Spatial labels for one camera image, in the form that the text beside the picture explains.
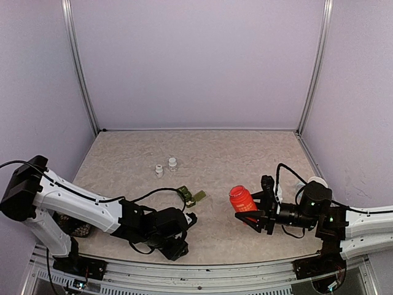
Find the red cylindrical can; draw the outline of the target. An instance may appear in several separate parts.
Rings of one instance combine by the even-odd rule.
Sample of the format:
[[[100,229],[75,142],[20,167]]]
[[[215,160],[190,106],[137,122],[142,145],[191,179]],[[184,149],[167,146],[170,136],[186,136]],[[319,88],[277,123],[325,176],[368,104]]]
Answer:
[[[231,188],[229,192],[230,203],[236,213],[257,211],[257,206],[251,193],[242,185]]]

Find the green pill organizer box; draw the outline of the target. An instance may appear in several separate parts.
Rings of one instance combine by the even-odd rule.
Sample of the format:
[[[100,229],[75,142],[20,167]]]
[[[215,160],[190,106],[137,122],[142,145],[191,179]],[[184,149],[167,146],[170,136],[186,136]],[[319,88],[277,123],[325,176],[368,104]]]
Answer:
[[[196,194],[192,194],[186,186],[177,188],[177,194],[187,208],[193,207],[197,202],[202,201],[207,196],[205,191],[199,191]]]

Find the small white pill bottle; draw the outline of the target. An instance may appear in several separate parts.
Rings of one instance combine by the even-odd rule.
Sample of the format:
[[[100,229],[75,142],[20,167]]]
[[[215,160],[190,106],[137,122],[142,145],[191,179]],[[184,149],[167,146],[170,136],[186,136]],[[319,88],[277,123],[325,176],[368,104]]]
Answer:
[[[177,160],[174,157],[168,159],[168,166],[171,171],[177,170]]]

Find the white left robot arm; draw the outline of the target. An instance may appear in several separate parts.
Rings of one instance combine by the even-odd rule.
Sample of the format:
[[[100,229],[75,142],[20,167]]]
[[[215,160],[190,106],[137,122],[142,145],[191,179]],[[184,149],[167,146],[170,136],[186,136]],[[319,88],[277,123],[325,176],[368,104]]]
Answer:
[[[36,155],[28,161],[12,160],[2,167],[17,164],[4,196],[1,212],[9,219],[23,222],[72,273],[86,267],[77,243],[50,217],[55,211],[90,224],[101,231],[126,240],[131,248],[144,244],[175,261],[188,253],[187,231],[197,222],[194,213],[174,207],[156,210],[124,196],[109,198],[75,186],[47,168],[47,158]]]

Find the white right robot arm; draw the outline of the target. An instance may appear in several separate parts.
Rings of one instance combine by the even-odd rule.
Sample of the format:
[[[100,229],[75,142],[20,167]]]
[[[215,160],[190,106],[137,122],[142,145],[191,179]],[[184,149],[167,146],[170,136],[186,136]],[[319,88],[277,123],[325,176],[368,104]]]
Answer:
[[[391,206],[361,209],[338,203],[319,178],[300,186],[295,203],[278,198],[278,185],[271,176],[262,176],[261,187],[262,191],[251,195],[259,201],[256,210],[236,213],[236,218],[268,235],[276,225],[313,231],[322,242],[314,259],[318,272],[328,272],[339,259],[346,261],[392,248]]]

